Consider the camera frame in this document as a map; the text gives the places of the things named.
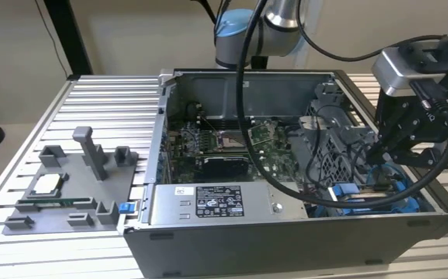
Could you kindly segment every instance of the gray fixture stand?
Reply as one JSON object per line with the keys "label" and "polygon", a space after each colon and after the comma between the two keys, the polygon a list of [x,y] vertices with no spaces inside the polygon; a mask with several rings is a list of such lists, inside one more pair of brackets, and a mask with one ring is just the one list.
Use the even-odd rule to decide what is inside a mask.
{"label": "gray fixture stand", "polygon": [[[90,127],[74,129],[73,140],[84,154],[65,154],[58,145],[44,147],[42,166],[4,223],[5,235],[116,230],[117,206],[128,201],[137,153],[127,146],[103,152],[90,136]],[[46,174],[58,174],[60,183],[49,193],[37,194],[37,180]]]}

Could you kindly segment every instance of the beige wall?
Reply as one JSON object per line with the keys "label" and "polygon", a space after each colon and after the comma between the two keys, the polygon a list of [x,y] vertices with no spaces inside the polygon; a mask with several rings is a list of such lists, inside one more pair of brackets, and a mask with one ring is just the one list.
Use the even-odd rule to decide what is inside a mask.
{"label": "beige wall", "polygon": [[[423,34],[448,34],[448,0],[323,0],[312,40],[337,55],[359,56]],[[373,62],[338,62],[308,48],[306,67],[369,73]]]}
{"label": "beige wall", "polygon": [[[341,55],[365,53],[411,35],[448,31],[448,0],[310,1],[320,6],[319,36],[314,38]],[[97,74],[156,74],[163,67],[213,67],[212,25],[196,2],[70,3]],[[215,9],[218,0],[209,3]],[[254,3],[234,1],[232,8],[251,8]],[[371,65],[338,63],[311,50],[308,54],[310,69],[367,72]],[[270,65],[292,68],[292,57],[272,58]],[[0,0],[0,123],[34,122],[62,83],[64,74],[33,0]]]}
{"label": "beige wall", "polygon": [[0,123],[34,122],[64,80],[33,0],[0,0]]}

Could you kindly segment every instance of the motherboard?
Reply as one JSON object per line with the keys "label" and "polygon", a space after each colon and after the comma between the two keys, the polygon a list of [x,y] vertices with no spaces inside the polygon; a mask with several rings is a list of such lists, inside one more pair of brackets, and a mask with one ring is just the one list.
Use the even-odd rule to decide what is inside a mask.
{"label": "motherboard", "polygon": [[[248,122],[247,133],[263,168],[280,182],[302,184],[286,128],[278,120]],[[236,123],[205,119],[181,123],[169,131],[172,183],[256,181],[263,177],[248,158]]]}

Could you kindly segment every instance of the electronic component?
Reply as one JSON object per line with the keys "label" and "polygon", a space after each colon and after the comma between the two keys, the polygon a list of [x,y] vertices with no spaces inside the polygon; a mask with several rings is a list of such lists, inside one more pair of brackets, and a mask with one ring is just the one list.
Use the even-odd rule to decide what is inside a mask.
{"label": "electronic component", "polygon": [[44,174],[37,178],[34,190],[30,195],[49,194],[56,190],[62,183],[61,175],[57,173]]}
{"label": "electronic component", "polygon": [[271,123],[263,123],[247,129],[252,145],[272,140],[275,138],[275,128],[275,125],[272,125]]}
{"label": "electronic component", "polygon": [[195,178],[234,179],[247,175],[248,159],[244,157],[208,157],[199,158],[199,170]]}

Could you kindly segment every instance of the black pole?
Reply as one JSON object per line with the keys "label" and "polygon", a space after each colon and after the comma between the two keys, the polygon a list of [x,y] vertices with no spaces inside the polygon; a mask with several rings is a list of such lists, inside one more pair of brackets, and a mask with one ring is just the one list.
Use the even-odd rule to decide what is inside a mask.
{"label": "black pole", "polygon": [[268,65],[268,56],[251,56],[251,69],[263,70]]}
{"label": "black pole", "polygon": [[69,0],[44,0],[52,24],[73,74],[92,74],[92,68]]}

